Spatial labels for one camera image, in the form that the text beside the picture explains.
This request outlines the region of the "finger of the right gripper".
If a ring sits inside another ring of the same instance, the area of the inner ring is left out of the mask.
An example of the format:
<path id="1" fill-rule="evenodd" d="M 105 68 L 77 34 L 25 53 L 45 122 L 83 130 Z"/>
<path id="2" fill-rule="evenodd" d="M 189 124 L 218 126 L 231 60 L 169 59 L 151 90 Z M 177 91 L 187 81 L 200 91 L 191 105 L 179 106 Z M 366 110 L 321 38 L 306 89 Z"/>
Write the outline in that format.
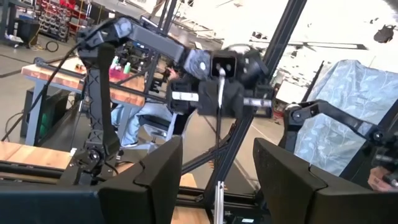
<path id="1" fill-rule="evenodd" d="M 216 116 L 218 111 L 218 82 L 200 82 L 198 86 L 198 114 Z"/>
<path id="2" fill-rule="evenodd" d="M 244 87 L 239 82 L 226 82 L 223 91 L 223 116 L 242 117 Z"/>

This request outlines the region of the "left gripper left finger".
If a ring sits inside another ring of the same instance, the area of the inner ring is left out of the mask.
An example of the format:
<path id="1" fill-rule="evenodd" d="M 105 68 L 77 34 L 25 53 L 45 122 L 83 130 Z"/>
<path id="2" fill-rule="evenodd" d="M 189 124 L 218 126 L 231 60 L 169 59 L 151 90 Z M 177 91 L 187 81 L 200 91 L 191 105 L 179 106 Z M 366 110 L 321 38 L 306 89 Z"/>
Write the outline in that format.
<path id="1" fill-rule="evenodd" d="M 173 137 L 141 161 L 100 185 L 109 224 L 170 223 L 182 175 L 183 140 Z"/>

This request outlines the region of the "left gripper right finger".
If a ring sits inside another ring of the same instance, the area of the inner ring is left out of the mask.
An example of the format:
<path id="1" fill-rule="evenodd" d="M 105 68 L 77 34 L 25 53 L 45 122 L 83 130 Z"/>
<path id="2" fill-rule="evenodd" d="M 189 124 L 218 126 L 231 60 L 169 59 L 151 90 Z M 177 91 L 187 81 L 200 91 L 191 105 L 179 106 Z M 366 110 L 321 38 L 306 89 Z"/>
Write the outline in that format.
<path id="1" fill-rule="evenodd" d="M 351 223 L 347 208 L 319 193 L 337 176 L 262 138 L 252 154 L 272 223 Z"/>

